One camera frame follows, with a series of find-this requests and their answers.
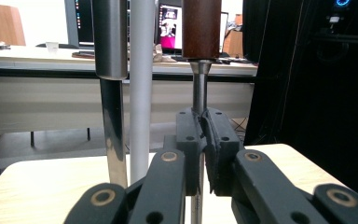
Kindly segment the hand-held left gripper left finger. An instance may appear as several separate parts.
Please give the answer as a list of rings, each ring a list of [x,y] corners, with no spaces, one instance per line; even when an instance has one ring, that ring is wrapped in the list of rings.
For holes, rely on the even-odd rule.
[[[176,114],[176,133],[164,136],[164,149],[177,149],[185,155],[186,195],[201,192],[201,153],[204,146],[200,116],[191,107]]]

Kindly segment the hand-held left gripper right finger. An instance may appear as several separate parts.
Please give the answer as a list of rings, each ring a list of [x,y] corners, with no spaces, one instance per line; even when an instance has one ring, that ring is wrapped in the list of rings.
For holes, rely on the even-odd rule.
[[[201,127],[206,138],[203,152],[210,192],[216,196],[230,196],[234,176],[231,163],[242,149],[241,140],[230,120],[218,109],[208,108],[203,113]]]

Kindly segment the white utensil rack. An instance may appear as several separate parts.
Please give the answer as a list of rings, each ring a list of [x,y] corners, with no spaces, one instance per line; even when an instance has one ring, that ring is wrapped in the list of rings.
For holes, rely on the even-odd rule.
[[[130,156],[131,183],[148,170],[155,0],[131,0]]]

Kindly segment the steel ladle with wooden handle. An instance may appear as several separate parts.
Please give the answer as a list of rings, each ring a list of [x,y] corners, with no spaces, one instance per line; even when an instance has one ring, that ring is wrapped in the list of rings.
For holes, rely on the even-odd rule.
[[[192,115],[198,148],[195,155],[194,185],[191,197],[191,224],[202,222],[202,191],[204,180],[203,149],[211,138],[207,109],[207,80],[212,62],[219,52],[221,0],[182,0],[183,51],[193,72]]]

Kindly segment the stainless steel spatula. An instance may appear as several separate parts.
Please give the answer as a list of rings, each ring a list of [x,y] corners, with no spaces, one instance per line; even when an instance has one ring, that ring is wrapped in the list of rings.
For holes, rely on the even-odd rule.
[[[109,179],[126,188],[122,81],[128,76],[127,1],[92,0],[92,15]]]

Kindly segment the cardboard box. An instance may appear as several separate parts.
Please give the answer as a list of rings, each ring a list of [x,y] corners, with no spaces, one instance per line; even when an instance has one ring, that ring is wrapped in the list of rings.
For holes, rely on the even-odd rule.
[[[242,15],[236,14],[234,19],[227,23],[227,31],[224,38],[223,52],[230,57],[242,58]]]

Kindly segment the monitor with pink picture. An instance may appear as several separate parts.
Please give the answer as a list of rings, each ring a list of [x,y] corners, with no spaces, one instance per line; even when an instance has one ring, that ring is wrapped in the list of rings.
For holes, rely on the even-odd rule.
[[[157,41],[165,50],[182,49],[182,8],[158,4]]]

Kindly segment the white office desk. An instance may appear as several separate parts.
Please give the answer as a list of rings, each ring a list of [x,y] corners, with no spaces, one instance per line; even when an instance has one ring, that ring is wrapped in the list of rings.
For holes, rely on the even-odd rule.
[[[92,59],[73,58],[75,49],[13,46],[0,49],[0,134],[86,129],[103,126],[100,83]],[[248,117],[255,77],[250,63],[213,64],[208,106],[230,118]],[[191,105],[188,63],[154,63],[152,123],[174,122]]]

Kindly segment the dark computer monitor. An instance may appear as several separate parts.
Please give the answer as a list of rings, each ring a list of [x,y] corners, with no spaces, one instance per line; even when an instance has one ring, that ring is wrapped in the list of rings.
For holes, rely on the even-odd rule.
[[[68,43],[80,49],[93,49],[91,0],[64,0]]]

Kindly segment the black device with blue light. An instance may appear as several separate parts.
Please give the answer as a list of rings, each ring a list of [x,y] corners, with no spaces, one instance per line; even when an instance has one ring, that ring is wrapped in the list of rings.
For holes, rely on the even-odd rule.
[[[328,31],[334,33],[335,29],[345,20],[351,10],[352,0],[333,0],[333,5],[326,16]]]

